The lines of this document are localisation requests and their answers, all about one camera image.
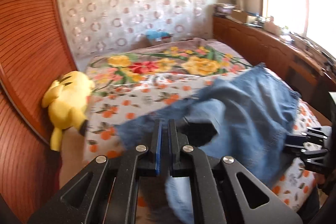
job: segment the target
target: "denim fabric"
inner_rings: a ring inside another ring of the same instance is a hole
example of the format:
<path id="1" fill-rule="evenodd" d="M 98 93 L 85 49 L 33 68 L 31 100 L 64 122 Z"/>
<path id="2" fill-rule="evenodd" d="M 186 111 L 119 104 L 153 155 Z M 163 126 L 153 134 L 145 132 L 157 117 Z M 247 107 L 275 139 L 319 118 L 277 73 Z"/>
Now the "denim fabric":
<path id="1" fill-rule="evenodd" d="M 300 95 L 258 65 L 230 82 L 216 79 L 197 97 L 120 125 L 118 132 L 125 146 L 136 145 L 144 133 L 151 132 L 157 118 L 164 126 L 168 119 L 183 117 L 193 123 L 211 123 L 218 134 L 200 148 L 217 158 L 233 156 L 270 187 L 293 159 L 282 150 L 294 125 Z M 170 178 L 166 191 L 169 205 L 189 224 L 194 222 L 187 184 L 188 178 Z"/>

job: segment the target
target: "wooden cabinet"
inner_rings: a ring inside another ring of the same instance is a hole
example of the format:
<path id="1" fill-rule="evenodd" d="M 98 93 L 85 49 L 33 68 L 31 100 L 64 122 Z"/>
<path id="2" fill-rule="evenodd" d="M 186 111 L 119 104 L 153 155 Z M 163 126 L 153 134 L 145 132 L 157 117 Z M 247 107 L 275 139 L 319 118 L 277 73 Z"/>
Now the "wooden cabinet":
<path id="1" fill-rule="evenodd" d="M 287 78 L 288 70 L 294 63 L 294 57 L 304 59 L 302 53 L 282 43 L 273 34 L 225 18 L 214 17 L 213 34 L 215 39 L 232 47 L 252 65 L 264 62 L 283 80 Z M 300 74 L 302 71 L 307 71 L 299 65 L 292 69 L 295 71 L 301 69 Z M 309 74 L 312 75 L 312 73 L 307 73 L 304 78 L 313 85 L 316 80 L 313 75 L 310 77 L 311 81 L 307 79 Z"/>
<path id="2" fill-rule="evenodd" d="M 257 65 L 266 62 L 268 49 L 263 35 L 250 29 L 228 19 L 214 17 L 214 38 L 233 48 L 252 65 Z"/>
<path id="3" fill-rule="evenodd" d="M 280 48 L 269 45 L 265 61 L 266 67 L 274 71 L 281 79 L 285 80 L 288 71 L 288 55 Z"/>

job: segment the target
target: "bedsheet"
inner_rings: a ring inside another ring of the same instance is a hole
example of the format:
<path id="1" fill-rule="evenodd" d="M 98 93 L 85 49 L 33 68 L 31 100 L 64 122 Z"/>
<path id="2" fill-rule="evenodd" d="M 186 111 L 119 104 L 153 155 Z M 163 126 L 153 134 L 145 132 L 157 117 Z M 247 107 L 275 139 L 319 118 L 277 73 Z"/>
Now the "bedsheet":
<path id="1" fill-rule="evenodd" d="M 197 90 L 211 85 L 214 78 L 229 80 L 250 66 L 227 45 L 202 39 L 94 58 L 86 73 L 96 83 L 93 95 L 97 102 L 91 109 L 84 159 L 119 156 L 126 149 L 118 136 L 119 124 L 144 114 L 154 115 L 157 109 L 192 97 Z M 300 100 L 293 133 L 319 125 Z M 307 146 L 318 149 L 312 144 Z M 302 162 L 295 159 L 274 185 L 273 192 L 297 211 L 314 186 L 313 174 L 302 170 Z M 137 222 L 141 223 L 148 210 L 141 196 L 138 200 Z"/>

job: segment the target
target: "yellow plush toy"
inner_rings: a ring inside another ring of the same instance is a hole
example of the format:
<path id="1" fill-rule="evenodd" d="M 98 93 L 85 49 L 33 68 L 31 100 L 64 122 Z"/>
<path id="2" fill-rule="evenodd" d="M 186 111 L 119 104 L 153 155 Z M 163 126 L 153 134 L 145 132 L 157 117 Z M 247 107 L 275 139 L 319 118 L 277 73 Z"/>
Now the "yellow plush toy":
<path id="1" fill-rule="evenodd" d="M 62 130 L 75 127 L 80 129 L 86 117 L 87 97 L 95 87 L 87 75 L 71 71 L 58 81 L 55 80 L 42 99 L 42 107 L 48 107 L 49 118 L 54 125 L 50 148 L 59 151 L 62 143 Z"/>

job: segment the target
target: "plush toy tail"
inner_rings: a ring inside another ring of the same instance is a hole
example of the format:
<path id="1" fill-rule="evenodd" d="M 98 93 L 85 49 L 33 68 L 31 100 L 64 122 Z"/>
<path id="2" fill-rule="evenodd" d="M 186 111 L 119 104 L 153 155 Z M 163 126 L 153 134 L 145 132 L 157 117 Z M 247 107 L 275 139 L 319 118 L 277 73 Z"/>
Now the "plush toy tail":
<path id="1" fill-rule="evenodd" d="M 62 130 L 55 127 L 50 139 L 50 148 L 54 151 L 60 151 L 61 144 L 62 144 Z"/>

